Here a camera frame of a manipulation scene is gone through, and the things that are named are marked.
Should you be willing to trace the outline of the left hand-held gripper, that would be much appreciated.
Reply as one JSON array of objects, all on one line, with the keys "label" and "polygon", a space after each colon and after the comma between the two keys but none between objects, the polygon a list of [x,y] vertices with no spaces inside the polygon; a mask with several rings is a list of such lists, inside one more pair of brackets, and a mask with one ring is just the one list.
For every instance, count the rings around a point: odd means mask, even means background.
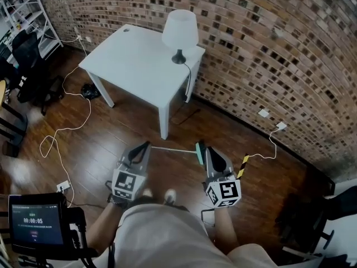
[{"label": "left hand-held gripper", "polygon": [[127,147],[113,171],[112,195],[126,201],[134,201],[145,185],[151,143]]}]

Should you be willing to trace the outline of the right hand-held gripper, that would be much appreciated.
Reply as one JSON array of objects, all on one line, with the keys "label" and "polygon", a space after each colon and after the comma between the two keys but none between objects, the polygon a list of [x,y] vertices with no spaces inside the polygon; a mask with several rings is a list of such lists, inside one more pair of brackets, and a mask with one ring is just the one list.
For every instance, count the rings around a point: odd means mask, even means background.
[{"label": "right hand-held gripper", "polygon": [[213,208],[234,206],[242,198],[240,180],[232,161],[219,150],[209,146],[205,151],[207,178],[204,191]]}]

